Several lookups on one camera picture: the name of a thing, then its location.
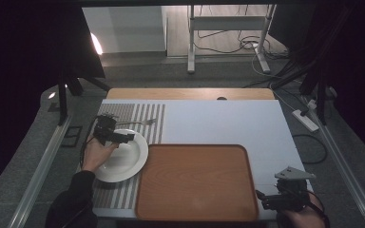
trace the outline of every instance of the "metal frame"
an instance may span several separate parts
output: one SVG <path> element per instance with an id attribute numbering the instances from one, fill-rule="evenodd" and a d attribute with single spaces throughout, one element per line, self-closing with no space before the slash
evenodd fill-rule
<path id="1" fill-rule="evenodd" d="M 352 172 L 352 169 L 349 167 L 345 158 L 342 155 L 339 147 L 336 144 L 334 137 L 332 136 L 328 126 L 322 124 L 319 120 L 315 111 L 310 111 L 313 121 L 317 123 L 320 129 L 320 134 L 327 144 L 329 148 L 328 151 L 330 153 L 331 158 L 333 159 L 336 167 L 342 176 L 346 186 L 348 187 L 349 192 L 351 193 L 354 201 L 360 210 L 362 217 L 365 219 L 365 191 L 363 187 L 358 182 L 355 174 Z"/>
<path id="2" fill-rule="evenodd" d="M 71 119 L 72 116 L 67 115 L 64 118 L 63 124 L 56 127 L 55 132 L 48 143 L 46 151 L 44 152 L 43 157 L 41 158 L 31 178 L 31 181 L 29 182 L 29 186 L 23 194 L 23 197 L 20 200 L 13 217 L 11 218 L 8 227 L 24 227 L 26 224 L 29 213 L 34 205 L 35 200 L 37 199 L 38 194 L 40 193 L 44 181 L 46 180 L 48 171 L 56 156 L 58 148 L 61 144 L 61 140 L 64 138 L 67 132 L 67 128 Z"/>
<path id="3" fill-rule="evenodd" d="M 263 16 L 200 16 L 195 17 L 194 5 L 191 5 L 191 13 L 189 17 L 189 48 L 188 48 L 188 73 L 195 72 L 195 46 L 194 31 L 195 30 L 261 30 L 261 36 L 257 47 L 254 47 L 262 72 L 271 73 L 271 69 L 266 63 L 263 43 L 269 26 L 271 25 L 272 14 L 275 5 L 271 5 L 270 9 Z"/>

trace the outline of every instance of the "striped placemat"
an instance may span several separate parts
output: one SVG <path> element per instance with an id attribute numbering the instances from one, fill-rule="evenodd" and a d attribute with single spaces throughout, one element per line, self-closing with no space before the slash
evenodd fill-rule
<path id="1" fill-rule="evenodd" d="M 165 104 L 102 104 L 98 115 L 110 113 L 120 122 L 157 119 L 152 125 L 117 125 L 116 129 L 131 129 L 141 133 L 148 144 L 162 141 Z M 108 209 L 134 209 L 140 173 L 120 182 L 93 182 L 93 207 Z"/>

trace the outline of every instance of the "hand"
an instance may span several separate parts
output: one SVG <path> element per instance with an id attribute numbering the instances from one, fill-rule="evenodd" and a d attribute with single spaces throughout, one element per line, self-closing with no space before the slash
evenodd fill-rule
<path id="1" fill-rule="evenodd" d="M 87 141 L 82 170 L 94 173 L 111 156 L 112 151 L 118 148 L 119 143 L 103 146 L 92 136 L 89 136 Z"/>
<path id="2" fill-rule="evenodd" d="M 322 205 L 319 203 L 316 196 L 309 194 L 310 202 L 322 210 Z M 310 207 L 305 207 L 299 212 L 282 211 L 282 214 L 287 216 L 295 226 L 295 228 L 324 228 L 325 224 L 322 218 L 315 210 Z"/>

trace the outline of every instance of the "white plate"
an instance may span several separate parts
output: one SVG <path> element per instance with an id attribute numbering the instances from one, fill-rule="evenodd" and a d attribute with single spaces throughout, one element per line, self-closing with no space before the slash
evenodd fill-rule
<path id="1" fill-rule="evenodd" d="M 138 132 L 127 129 L 115 130 L 121 134 L 135 134 L 133 141 L 121 143 L 111 157 L 96 171 L 96 178 L 105 182 L 124 181 L 137 174 L 147 160 L 146 139 Z"/>

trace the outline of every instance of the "tray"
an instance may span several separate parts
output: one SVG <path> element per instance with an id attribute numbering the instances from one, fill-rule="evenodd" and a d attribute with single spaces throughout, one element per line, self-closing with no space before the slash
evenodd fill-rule
<path id="1" fill-rule="evenodd" d="M 142 220 L 257 220 L 259 209 L 245 148 L 151 144 L 135 212 Z"/>

